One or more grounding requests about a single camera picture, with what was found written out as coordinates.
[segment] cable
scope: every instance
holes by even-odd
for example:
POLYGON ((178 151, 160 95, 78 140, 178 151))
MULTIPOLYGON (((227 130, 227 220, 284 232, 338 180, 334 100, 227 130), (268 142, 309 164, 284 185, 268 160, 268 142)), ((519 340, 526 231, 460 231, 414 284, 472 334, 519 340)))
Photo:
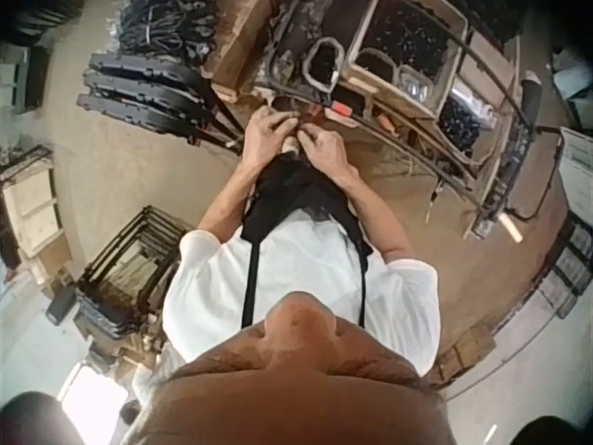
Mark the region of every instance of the cable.
POLYGON ((481 384, 482 382, 484 382, 485 380, 487 380, 488 378, 490 378, 492 375, 494 375, 495 373, 497 373, 499 370, 501 370, 502 368, 504 368, 508 363, 510 363, 512 361, 512 359, 514 359, 517 355, 519 355, 521 352, 523 352, 529 345, 531 345, 536 338, 539 337, 539 335, 544 332, 544 330, 548 327, 548 325, 551 323, 551 321, 556 318, 556 313, 554 313, 545 323, 543 326, 541 326, 539 328, 539 330, 537 330, 537 332, 534 334, 533 337, 531 337, 524 345, 522 345, 519 349, 517 349, 508 359, 506 359, 504 362, 502 362, 500 365, 498 365, 496 368, 494 368, 492 371, 490 371, 488 374, 486 374, 485 376, 483 376, 482 378, 479 378, 478 380, 476 380, 475 382, 473 382, 470 386, 468 386, 465 389, 462 389, 460 392, 458 392, 457 394, 455 394, 454 396, 451 396, 449 398, 447 398, 445 401, 446 402, 450 402, 453 401, 455 399, 457 399, 459 396, 462 396, 463 394, 465 394, 466 392, 468 392, 470 389, 473 389, 475 387, 477 387, 479 384, 481 384))
POLYGON ((544 189, 544 193, 543 193, 541 199, 539 199, 539 202, 537 203, 537 206, 536 206, 536 209, 534 210, 534 212, 529 216, 524 216, 521 213, 519 213, 519 210, 516 208, 511 208, 511 209, 506 208, 505 209, 505 212, 507 214, 509 214, 513 218, 521 221, 522 223, 529 223, 532 220, 534 220, 537 217, 537 215, 539 214, 539 212, 541 211, 542 207, 544 207, 544 203, 546 202, 546 197, 548 197, 548 193, 552 188, 552 183, 554 182, 554 176, 556 174, 556 171, 560 167, 560 163, 562 161, 562 155, 564 153, 564 138, 562 137, 562 134, 558 128, 543 127, 543 126, 536 127, 536 132, 538 134, 542 134, 542 133, 557 134, 561 140, 559 141, 559 144, 556 146, 556 151, 554 152, 554 165, 553 165, 551 173, 549 175, 548 182, 546 183, 546 188, 544 189))
POLYGON ((120 54, 168 56, 201 66, 215 47, 217 23, 212 0, 132 0, 120 15, 120 54))

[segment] hand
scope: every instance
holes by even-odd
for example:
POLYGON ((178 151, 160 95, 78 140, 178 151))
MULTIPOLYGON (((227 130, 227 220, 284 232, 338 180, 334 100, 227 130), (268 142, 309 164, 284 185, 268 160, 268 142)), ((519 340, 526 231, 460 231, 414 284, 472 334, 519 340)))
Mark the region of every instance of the hand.
POLYGON ((247 125, 241 164, 261 171, 282 150, 284 140, 298 125, 298 114, 279 113, 272 108, 258 109, 247 125))
POLYGON ((301 127, 297 137, 313 167, 336 184, 358 176, 357 170, 348 163, 344 139, 340 134, 307 123, 301 127))

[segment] wire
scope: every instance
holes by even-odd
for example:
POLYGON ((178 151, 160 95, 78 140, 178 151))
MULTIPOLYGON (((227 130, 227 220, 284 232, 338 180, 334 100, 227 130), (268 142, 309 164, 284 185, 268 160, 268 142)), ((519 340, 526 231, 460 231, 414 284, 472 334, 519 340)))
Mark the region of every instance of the wire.
POLYGON ((217 14, 212 0, 132 0, 120 15, 120 53, 201 66, 215 47, 217 14))

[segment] apron strap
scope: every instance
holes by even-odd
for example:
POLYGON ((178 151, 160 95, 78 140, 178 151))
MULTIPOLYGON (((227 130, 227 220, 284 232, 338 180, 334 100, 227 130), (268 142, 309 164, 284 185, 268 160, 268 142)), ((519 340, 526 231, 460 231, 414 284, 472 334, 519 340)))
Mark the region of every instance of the apron strap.
POLYGON ((363 262, 366 261, 366 256, 359 251, 360 258, 360 313, 359 313, 359 327, 364 329, 364 318, 366 316, 366 304, 367 304, 367 279, 366 273, 362 269, 363 262))
MULTIPOLYGON (((363 270, 363 264, 366 256, 361 248, 357 247, 360 260, 360 313, 359 327, 364 329, 364 319, 366 317, 367 302, 367 280, 366 273, 363 270)), ((241 329, 245 329, 253 324, 253 313, 256 306, 256 287, 258 285, 259 270, 259 243, 251 246, 251 255, 249 257, 249 272, 247 273, 247 289, 245 292, 245 302, 243 303, 243 316, 241 318, 241 329)))
POLYGON ((247 290, 245 292, 245 302, 243 303, 241 329, 245 329, 253 324, 253 311, 256 306, 256 286, 258 285, 258 269, 259 243, 255 243, 251 245, 249 272, 247 273, 247 290))

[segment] wall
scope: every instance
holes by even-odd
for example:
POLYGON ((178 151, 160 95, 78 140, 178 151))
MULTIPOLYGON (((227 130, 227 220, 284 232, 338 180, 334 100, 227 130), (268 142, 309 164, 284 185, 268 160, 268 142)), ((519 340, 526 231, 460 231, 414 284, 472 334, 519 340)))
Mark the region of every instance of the wall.
POLYGON ((22 271, 0 299, 0 405, 23 391, 56 396, 88 345, 72 322, 45 317, 50 300, 28 271, 22 271))

